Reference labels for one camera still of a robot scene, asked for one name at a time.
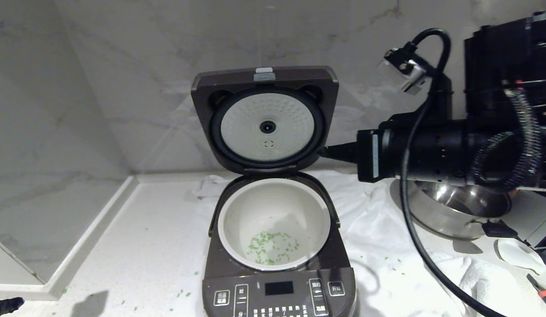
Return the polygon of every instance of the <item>inner lid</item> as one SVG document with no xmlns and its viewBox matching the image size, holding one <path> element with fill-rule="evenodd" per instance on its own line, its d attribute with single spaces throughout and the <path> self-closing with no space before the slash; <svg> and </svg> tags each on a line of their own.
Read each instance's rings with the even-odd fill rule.
<svg viewBox="0 0 546 317">
<path fill-rule="evenodd" d="M 227 100 L 213 117 L 213 134 L 226 156 L 245 166 L 291 164 L 317 148 L 317 105 L 291 90 L 252 91 Z"/>
</svg>

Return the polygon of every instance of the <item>control panel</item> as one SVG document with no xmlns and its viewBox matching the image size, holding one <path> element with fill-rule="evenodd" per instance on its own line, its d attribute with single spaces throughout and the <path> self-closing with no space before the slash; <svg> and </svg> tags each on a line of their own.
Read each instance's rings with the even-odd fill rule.
<svg viewBox="0 0 546 317">
<path fill-rule="evenodd" d="M 204 279 L 209 317 L 349 317 L 355 309 L 350 267 Z"/>
</svg>

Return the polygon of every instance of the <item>digital display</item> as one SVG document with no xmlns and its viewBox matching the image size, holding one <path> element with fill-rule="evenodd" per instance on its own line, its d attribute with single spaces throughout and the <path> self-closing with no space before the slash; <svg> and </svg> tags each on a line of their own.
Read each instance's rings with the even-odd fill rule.
<svg viewBox="0 0 546 317">
<path fill-rule="evenodd" d="M 294 293 L 292 281 L 265 283 L 265 295 L 282 295 Z"/>
</svg>

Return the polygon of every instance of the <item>black power cord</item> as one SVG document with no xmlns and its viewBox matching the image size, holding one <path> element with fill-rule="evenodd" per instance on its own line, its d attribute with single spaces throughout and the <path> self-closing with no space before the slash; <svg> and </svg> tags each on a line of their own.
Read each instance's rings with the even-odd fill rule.
<svg viewBox="0 0 546 317">
<path fill-rule="evenodd" d="M 400 176 L 400 201 L 402 205 L 402 211 L 404 214 L 404 218 L 406 220 L 406 226 L 408 228 L 412 241 L 414 242 L 414 246 L 417 249 L 419 255 L 421 256 L 423 262 L 427 265 L 427 267 L 431 271 L 431 273 L 433 273 L 433 275 L 437 279 L 439 279 L 439 281 L 445 287 L 447 287 L 456 297 L 464 301 L 464 303 L 469 305 L 472 309 L 474 309 L 478 313 L 484 315 L 485 317 L 505 317 L 504 315 L 501 315 L 500 313 L 488 308 L 486 305 L 483 305 L 476 299 L 472 298 L 472 296 L 466 294 L 455 283 L 453 283 L 446 275 L 444 275 L 444 273 L 437 267 L 437 265 L 433 262 L 433 260 L 431 260 L 431 257 L 429 257 L 429 254 L 427 254 L 427 251 L 425 251 L 425 248 L 421 244 L 419 236 L 414 228 L 414 222 L 413 222 L 411 211 L 410 211 L 410 202 L 408 201 L 408 185 L 407 185 L 407 173 L 408 173 L 408 161 L 410 160 L 410 148 L 412 145 L 412 141 L 414 140 L 415 135 L 418 132 L 419 125 L 424 119 L 427 110 L 431 106 L 433 106 L 435 94 L 438 92 L 439 82 L 442 79 L 443 70 L 445 68 L 445 65 L 447 64 L 447 60 L 451 52 L 451 39 L 448 36 L 447 32 L 442 29 L 428 29 L 418 34 L 411 42 L 406 44 L 406 46 L 410 48 L 413 45 L 414 47 L 413 50 L 415 50 L 417 45 L 420 44 L 422 40 L 432 35 L 439 36 L 441 38 L 441 40 L 443 41 L 443 50 L 441 52 L 439 64 L 436 67 L 436 73 L 433 76 L 431 87 L 429 89 L 429 96 L 426 102 L 420 108 L 419 116 L 417 120 L 415 121 L 414 126 L 411 129 L 410 135 L 408 136 L 408 139 L 407 139 L 406 148 L 404 150 L 404 156 L 403 156 L 402 165 L 401 165 L 401 176 Z"/>
</svg>

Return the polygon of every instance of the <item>pot handle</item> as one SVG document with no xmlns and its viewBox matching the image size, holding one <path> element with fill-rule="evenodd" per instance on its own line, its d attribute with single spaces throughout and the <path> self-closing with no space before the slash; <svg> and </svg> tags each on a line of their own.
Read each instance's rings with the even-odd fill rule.
<svg viewBox="0 0 546 317">
<path fill-rule="evenodd" d="M 517 237 L 518 233 L 514 229 L 508 227 L 505 223 L 497 223 L 488 221 L 482 223 L 482 230 L 489 237 Z"/>
</svg>

